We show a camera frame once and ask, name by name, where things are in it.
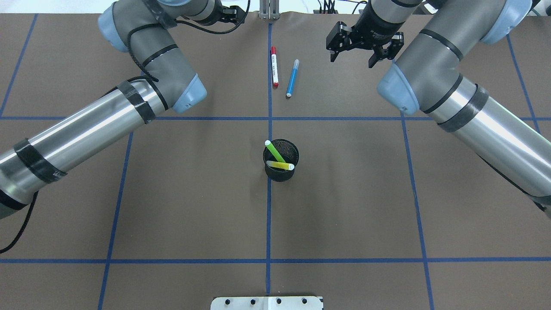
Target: marker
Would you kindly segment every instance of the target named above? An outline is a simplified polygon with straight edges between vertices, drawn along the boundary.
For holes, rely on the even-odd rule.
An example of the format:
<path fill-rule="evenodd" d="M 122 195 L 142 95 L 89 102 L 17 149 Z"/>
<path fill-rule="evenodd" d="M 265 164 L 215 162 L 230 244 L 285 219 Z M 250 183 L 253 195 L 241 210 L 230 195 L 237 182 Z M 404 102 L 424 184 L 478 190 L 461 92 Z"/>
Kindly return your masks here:
<path fill-rule="evenodd" d="M 291 98 L 293 95 L 293 87 L 295 87 L 296 72 L 299 70 L 299 60 L 295 60 L 293 65 L 293 71 L 291 72 L 291 79 L 289 80 L 289 87 L 287 87 L 287 98 Z"/>
<path fill-rule="evenodd" d="M 272 155 L 274 155 L 275 159 L 277 161 L 279 161 L 280 163 L 284 163 L 285 162 L 285 159 L 283 159 L 283 157 L 281 157 L 281 155 L 279 154 L 279 152 L 276 150 L 276 147 L 272 144 L 272 141 L 270 140 L 266 140 L 264 142 L 264 145 L 266 146 L 266 148 L 270 151 L 270 153 Z"/>
<path fill-rule="evenodd" d="M 293 170 L 293 169 L 295 169 L 295 165 L 288 164 L 288 163 L 266 161 L 266 165 L 268 165 L 272 168 L 279 168 L 279 169 L 284 169 L 284 170 Z"/>
<path fill-rule="evenodd" d="M 270 54 L 272 54 L 272 82 L 274 87 L 277 88 L 277 86 L 279 86 L 279 78 L 277 76 L 277 58 L 275 46 L 272 46 Z"/>

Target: green marker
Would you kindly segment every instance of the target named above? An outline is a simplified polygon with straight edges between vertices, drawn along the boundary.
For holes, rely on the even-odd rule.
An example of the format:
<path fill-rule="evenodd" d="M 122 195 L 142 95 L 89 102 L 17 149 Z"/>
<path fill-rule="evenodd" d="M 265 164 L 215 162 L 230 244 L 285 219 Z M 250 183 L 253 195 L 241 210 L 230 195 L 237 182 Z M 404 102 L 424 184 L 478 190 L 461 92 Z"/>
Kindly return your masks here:
<path fill-rule="evenodd" d="M 272 155 L 274 155 L 274 157 L 277 161 L 279 161 L 280 163 L 285 162 L 285 159 L 283 159 L 283 157 L 281 157 L 279 152 L 276 150 L 276 147 L 274 147 L 274 145 L 272 144 L 272 142 L 270 140 L 266 140 L 266 142 L 264 142 L 264 145 L 266 146 L 266 148 L 268 148 L 270 153 Z"/>

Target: white metal plate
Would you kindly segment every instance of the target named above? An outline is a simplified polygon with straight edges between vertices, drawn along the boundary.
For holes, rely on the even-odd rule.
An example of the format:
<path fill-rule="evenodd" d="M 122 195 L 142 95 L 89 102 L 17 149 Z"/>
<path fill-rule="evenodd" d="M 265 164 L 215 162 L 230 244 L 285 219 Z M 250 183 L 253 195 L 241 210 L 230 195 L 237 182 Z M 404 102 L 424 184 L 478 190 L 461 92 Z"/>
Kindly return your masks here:
<path fill-rule="evenodd" d="M 323 310 L 323 297 L 218 297 L 210 304 L 210 310 Z"/>

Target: light blue cap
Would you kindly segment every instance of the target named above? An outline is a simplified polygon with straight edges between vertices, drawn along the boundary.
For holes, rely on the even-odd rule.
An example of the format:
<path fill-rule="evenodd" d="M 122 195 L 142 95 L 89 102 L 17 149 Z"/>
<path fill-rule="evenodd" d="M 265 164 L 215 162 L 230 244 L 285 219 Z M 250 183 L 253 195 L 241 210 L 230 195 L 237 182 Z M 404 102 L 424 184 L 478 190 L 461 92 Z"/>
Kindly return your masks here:
<path fill-rule="evenodd" d="M 481 41 L 493 44 L 501 40 L 523 20 L 531 7 L 532 0 L 507 0 L 494 26 Z"/>
<path fill-rule="evenodd" d="M 109 41 L 114 48 L 121 52 L 128 52 L 128 48 L 126 48 L 126 45 L 122 42 L 121 37 L 118 35 L 117 28 L 115 27 L 115 20 L 113 19 L 114 5 L 115 3 L 113 2 L 113 4 L 99 16 L 98 27 L 105 40 Z"/>
<path fill-rule="evenodd" d="M 191 0 L 157 0 L 159 3 L 162 3 L 166 6 L 171 6 L 171 7 L 178 7 L 178 6 L 182 6 L 184 4 L 187 4 L 189 1 Z"/>
<path fill-rule="evenodd" d="M 412 115 L 419 110 L 419 101 L 400 68 L 392 66 L 377 85 L 378 93 L 404 114 Z"/>
<path fill-rule="evenodd" d="M 177 113 L 183 113 L 187 109 L 191 108 L 207 96 L 207 90 L 203 83 L 199 79 L 199 75 L 195 74 L 186 90 L 178 98 L 174 106 L 172 107 Z"/>

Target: black mesh pencil cup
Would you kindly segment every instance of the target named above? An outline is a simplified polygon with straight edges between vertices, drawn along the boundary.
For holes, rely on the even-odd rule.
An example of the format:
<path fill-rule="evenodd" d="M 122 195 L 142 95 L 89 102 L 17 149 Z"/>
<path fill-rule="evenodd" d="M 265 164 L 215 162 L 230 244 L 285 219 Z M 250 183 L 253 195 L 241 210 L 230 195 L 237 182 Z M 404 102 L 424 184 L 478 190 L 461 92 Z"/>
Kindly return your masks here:
<path fill-rule="evenodd" d="M 274 145 L 275 149 L 279 152 L 281 157 L 285 159 L 285 162 L 289 164 L 293 164 L 296 167 L 296 165 L 299 162 L 299 150 L 296 148 L 296 146 L 293 143 L 285 139 L 276 139 L 272 141 L 272 144 Z M 284 169 L 273 168 L 268 166 L 266 161 L 275 162 L 277 160 L 266 147 L 264 148 L 262 157 L 264 159 L 264 171 L 266 171 L 266 174 L 270 179 L 276 182 L 284 182 L 289 180 L 293 176 L 293 174 L 295 174 L 295 169 L 284 170 Z"/>

